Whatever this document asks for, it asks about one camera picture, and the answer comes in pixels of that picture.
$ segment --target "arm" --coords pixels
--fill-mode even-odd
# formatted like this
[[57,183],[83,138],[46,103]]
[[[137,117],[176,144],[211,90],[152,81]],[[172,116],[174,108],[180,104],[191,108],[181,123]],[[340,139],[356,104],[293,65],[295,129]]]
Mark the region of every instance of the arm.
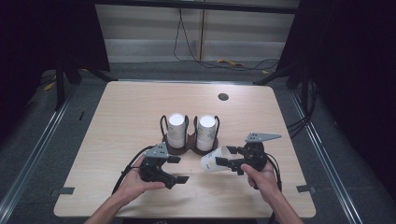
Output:
[[241,165],[247,173],[247,181],[251,187],[257,186],[262,198],[270,204],[280,223],[303,223],[276,184],[274,167],[267,163],[261,172],[247,164]]
[[[140,157],[132,166],[139,167],[143,159],[143,157]],[[146,190],[165,188],[165,184],[162,182],[143,181],[137,169],[138,168],[132,169],[128,175],[125,176],[120,188],[107,198],[92,216],[85,221],[86,224],[110,223],[123,206],[139,197]]]

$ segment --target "black curtain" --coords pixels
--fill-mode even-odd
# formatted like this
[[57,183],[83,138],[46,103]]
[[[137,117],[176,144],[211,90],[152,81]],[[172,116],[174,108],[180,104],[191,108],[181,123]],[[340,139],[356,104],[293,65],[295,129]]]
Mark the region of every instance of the black curtain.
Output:
[[61,57],[109,71],[94,4],[1,1],[0,34],[1,138],[23,114],[43,72],[55,69]]

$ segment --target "forearm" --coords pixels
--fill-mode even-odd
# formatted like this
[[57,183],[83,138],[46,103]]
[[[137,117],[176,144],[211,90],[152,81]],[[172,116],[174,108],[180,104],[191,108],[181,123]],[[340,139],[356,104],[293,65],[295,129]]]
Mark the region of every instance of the forearm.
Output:
[[122,196],[117,192],[111,195],[93,214],[85,224],[107,224],[125,205]]
[[271,208],[281,224],[303,223],[280,191],[268,197],[268,203],[271,205]]

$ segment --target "round hole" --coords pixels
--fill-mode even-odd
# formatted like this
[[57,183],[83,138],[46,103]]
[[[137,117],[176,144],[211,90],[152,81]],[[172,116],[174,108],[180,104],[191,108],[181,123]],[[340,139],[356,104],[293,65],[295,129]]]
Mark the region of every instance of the round hole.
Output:
[[229,99],[228,95],[226,93],[220,93],[219,94],[219,99],[221,101],[227,101]]

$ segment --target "black tape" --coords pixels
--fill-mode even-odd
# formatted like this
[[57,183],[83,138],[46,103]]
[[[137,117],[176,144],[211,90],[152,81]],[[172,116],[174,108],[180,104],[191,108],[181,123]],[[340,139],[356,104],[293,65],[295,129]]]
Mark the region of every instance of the black tape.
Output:
[[311,194],[314,194],[317,192],[314,187],[311,187],[309,185],[301,185],[301,186],[297,186],[296,188],[299,193],[310,192]]
[[52,197],[58,197],[60,194],[73,194],[75,188],[59,188],[53,189],[50,193]]

